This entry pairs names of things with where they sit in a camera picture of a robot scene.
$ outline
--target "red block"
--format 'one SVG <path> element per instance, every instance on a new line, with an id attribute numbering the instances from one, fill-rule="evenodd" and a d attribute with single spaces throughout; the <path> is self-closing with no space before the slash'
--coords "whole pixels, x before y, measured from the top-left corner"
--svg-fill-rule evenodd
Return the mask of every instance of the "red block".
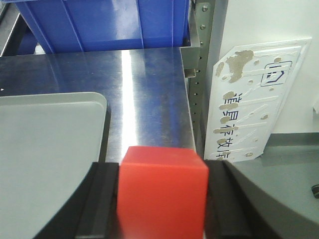
<path id="1" fill-rule="evenodd" d="M 202 239 L 207 180 L 192 149 L 130 147 L 117 205 L 124 239 Z"/>

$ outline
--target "black knob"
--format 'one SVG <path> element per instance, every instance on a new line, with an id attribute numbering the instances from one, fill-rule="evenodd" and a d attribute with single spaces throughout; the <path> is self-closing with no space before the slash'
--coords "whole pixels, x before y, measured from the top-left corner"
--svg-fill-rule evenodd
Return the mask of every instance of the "black knob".
<path id="1" fill-rule="evenodd" d="M 311 190 L 313 191 L 314 197 L 319 198 L 319 184 L 313 185 Z"/>

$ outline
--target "white plastic sign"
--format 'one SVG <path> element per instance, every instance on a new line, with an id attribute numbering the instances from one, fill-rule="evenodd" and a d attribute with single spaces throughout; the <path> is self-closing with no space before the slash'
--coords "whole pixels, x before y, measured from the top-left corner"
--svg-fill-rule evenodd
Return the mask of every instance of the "white plastic sign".
<path id="1" fill-rule="evenodd" d="M 205 159 L 263 153 L 310 39 L 236 46 L 214 66 Z"/>

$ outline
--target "blue plastic crate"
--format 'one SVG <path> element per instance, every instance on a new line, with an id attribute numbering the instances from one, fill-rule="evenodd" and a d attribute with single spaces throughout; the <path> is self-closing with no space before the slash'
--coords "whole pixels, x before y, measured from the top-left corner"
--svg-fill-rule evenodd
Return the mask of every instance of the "blue plastic crate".
<path id="1" fill-rule="evenodd" d="M 182 46 L 188 0 L 14 2 L 46 53 Z"/>

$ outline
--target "stainless steel table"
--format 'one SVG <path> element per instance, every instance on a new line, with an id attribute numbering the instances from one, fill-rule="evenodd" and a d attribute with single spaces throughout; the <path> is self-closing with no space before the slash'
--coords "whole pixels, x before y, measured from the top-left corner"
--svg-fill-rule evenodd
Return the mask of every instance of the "stainless steel table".
<path id="1" fill-rule="evenodd" d="M 107 99 L 109 162 L 131 145 L 195 148 L 179 48 L 0 58 L 0 96 L 67 92 Z"/>

